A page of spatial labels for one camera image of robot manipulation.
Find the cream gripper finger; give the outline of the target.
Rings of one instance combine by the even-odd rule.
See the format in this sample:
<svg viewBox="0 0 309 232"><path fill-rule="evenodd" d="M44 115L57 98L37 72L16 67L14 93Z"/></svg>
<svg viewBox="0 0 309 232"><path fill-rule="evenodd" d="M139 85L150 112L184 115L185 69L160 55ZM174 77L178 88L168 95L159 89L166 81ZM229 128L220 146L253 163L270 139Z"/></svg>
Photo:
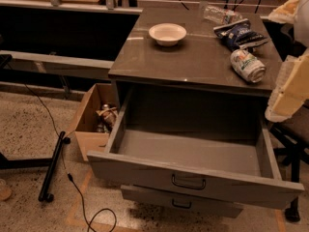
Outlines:
<svg viewBox="0 0 309 232"><path fill-rule="evenodd" d="M283 62L265 112L270 122L290 119L309 99L309 54Z"/></svg>
<svg viewBox="0 0 309 232"><path fill-rule="evenodd" d="M267 18L270 21L277 23L290 23L295 22L295 15L300 0L288 0L283 5L274 9Z"/></svg>

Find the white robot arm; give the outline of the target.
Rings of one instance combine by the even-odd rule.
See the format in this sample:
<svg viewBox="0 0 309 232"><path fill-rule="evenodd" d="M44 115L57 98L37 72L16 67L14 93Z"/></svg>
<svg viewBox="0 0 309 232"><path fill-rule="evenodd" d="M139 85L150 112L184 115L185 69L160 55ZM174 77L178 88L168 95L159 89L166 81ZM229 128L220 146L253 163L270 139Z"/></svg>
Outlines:
<svg viewBox="0 0 309 232"><path fill-rule="evenodd" d="M268 19L292 24L295 40L309 48L309 0L288 0L274 9ZM305 51L297 58L287 58L281 65L265 116L270 122L283 122L290 119L308 99L309 53Z"/></svg>

